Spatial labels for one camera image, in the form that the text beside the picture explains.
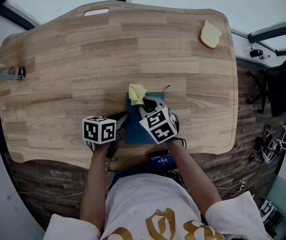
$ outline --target slice of bread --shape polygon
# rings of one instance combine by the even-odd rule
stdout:
[[[198,40],[207,48],[214,49],[218,45],[221,35],[222,32],[206,20],[199,33]]]

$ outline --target wooden floor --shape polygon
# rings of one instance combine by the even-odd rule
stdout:
[[[248,184],[246,184],[242,193],[250,190],[251,194],[255,194],[254,199],[258,204],[259,199],[268,191],[281,157],[277,157],[270,164],[249,164],[248,157],[255,152],[253,149],[254,141],[256,137],[262,136],[264,125],[270,124],[274,127],[272,134],[275,137],[280,137],[283,134],[282,125],[286,125],[286,114],[273,118],[269,104],[267,104],[264,115],[257,113],[259,103],[255,105],[246,104],[245,100],[247,98],[253,98],[258,93],[258,88],[255,86],[254,81],[246,76],[246,72],[250,70],[261,78],[258,70],[262,67],[238,59],[237,68],[239,108],[233,149],[220,155],[198,153],[192,154],[192,157],[218,188],[231,187],[246,178]],[[21,164],[13,162],[8,154],[6,157],[22,192],[62,196],[84,190],[87,176],[86,169],[50,160],[34,160]],[[113,172],[108,172],[106,194],[112,178]],[[219,193],[224,199],[230,198],[230,192],[230,189],[219,189]],[[42,197],[23,193],[20,195],[27,201],[44,228],[47,227],[52,214],[74,218],[79,216],[82,194],[64,198]]]

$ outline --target blue cutting board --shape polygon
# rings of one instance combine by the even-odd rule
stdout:
[[[163,93],[149,92],[146,96],[158,97],[164,100]],[[131,100],[126,94],[126,111],[129,113],[129,122],[125,128],[125,143],[126,144],[155,144],[155,141],[148,132],[141,126],[139,121],[142,120],[138,106],[132,106]]]

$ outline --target wooden tabletop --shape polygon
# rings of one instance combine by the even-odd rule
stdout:
[[[84,16],[85,12],[108,13]],[[207,49],[204,21],[223,34]],[[129,84],[165,91],[191,153],[221,154],[235,140],[238,84],[226,17],[211,9],[175,9],[118,1],[80,6],[33,30],[6,38],[0,63],[26,68],[23,81],[0,81],[0,114],[12,159],[48,159],[88,168],[82,119],[125,111]],[[156,145],[123,141],[119,169]]]

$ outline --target black chair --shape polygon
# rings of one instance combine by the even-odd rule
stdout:
[[[258,85],[260,92],[253,100],[246,100],[247,104],[253,104],[262,98],[262,109],[258,113],[263,114],[265,110],[266,97],[271,103],[272,116],[278,117],[286,113],[286,61],[280,66],[270,67],[260,71],[263,74],[263,83],[260,83],[255,76],[248,71]]]

